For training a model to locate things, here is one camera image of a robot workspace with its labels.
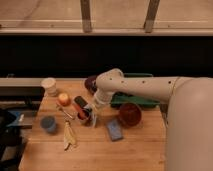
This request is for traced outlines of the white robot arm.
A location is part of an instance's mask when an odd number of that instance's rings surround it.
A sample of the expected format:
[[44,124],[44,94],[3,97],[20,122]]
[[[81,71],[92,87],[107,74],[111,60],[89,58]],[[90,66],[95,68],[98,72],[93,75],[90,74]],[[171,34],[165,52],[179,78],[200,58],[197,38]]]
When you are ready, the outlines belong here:
[[213,171],[213,78],[126,78],[115,68],[96,78],[94,102],[109,104],[116,92],[168,106],[165,171]]

